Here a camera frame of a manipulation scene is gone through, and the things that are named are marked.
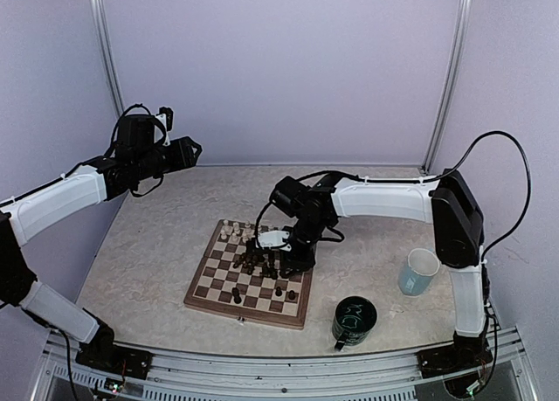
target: wooden chessboard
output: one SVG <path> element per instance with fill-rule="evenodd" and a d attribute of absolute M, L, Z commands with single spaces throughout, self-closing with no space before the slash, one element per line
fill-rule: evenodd
<path fill-rule="evenodd" d="M 276 280 L 260 277 L 261 267 L 256 266 L 252 275 L 246 273 L 241 265 L 233 268 L 233 263 L 245 252 L 242 240 L 231 242 L 220 236 L 224 221 L 217 223 L 210 243 L 200 261 L 196 274 L 190 283 L 184 304 L 193 309 L 232 318 L 244 318 L 266 325 L 284 328 L 303 329 L 307 316 L 308 298 L 311 290 L 313 271 L 296 274 L 288 279 Z M 241 233 L 245 224 L 239 222 Z M 262 226 L 262 231 L 269 228 Z M 279 269 L 279 255 L 275 257 Z M 241 295 L 241 303 L 233 301 L 231 290 L 236 287 Z M 281 287 L 282 294 L 277 296 L 275 289 Z M 295 298 L 288 298 L 289 291 Z"/>

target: white wall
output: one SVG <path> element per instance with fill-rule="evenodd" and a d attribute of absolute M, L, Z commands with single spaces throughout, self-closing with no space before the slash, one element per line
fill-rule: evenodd
<path fill-rule="evenodd" d="M 528 154 L 534 182 L 528 215 L 488 258 L 497 312 L 504 325 L 518 324 L 545 400 L 559 391 L 558 58 L 558 0 L 473 0 L 434 170 L 452 166 L 489 129 L 514 134 Z M 520 156 L 504 139 L 485 139 L 461 171 L 486 215 L 491 241 L 521 211 L 526 188 Z"/>
<path fill-rule="evenodd" d="M 89 0 L 0 0 L 0 38 L 3 200 L 101 154 L 115 116 Z M 118 203 L 39 234 L 24 248 L 31 270 L 75 299 Z M 24 399 L 46 335 L 18 308 L 0 311 L 1 399 Z"/>
<path fill-rule="evenodd" d="M 201 163 L 423 162 L 459 0 L 104 0 L 127 104 Z"/>

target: white chess piece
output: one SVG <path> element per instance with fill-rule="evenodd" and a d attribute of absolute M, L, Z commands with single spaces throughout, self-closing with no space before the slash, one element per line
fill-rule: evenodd
<path fill-rule="evenodd" d="M 224 220 L 224 231 L 225 234 L 227 235 L 231 235 L 233 228 L 232 226 L 229 225 L 229 221 L 228 220 Z"/>

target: marble tabletop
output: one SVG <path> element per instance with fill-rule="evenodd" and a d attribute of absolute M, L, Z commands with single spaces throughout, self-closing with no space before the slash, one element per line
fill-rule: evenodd
<path fill-rule="evenodd" d="M 372 301 L 376 326 L 344 353 L 372 353 L 452 339 L 450 276 L 441 267 L 428 291 L 410 298 L 397 287 L 409 251 L 433 248 L 431 225 L 394 218 L 343 218 L 346 239 L 321 242 L 303 330 L 276 328 L 187 308 L 184 295 L 217 221 L 256 218 L 285 175 L 325 167 L 213 167 L 167 175 L 143 198 L 128 196 L 87 276 L 79 304 L 107 322 L 121 342 L 199 353 L 330 356 L 336 304 L 350 295 Z M 374 177 L 418 176 L 416 169 L 351 167 Z M 147 189 L 151 184 L 143 184 Z M 263 224 L 292 225 L 271 208 Z"/>

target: clear plastic cup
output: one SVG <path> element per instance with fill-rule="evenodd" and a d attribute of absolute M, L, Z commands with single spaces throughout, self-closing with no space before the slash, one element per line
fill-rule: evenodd
<path fill-rule="evenodd" d="M 424 248 L 415 248 L 398 276 L 398 286 L 406 296 L 422 294 L 440 268 L 437 256 Z"/>

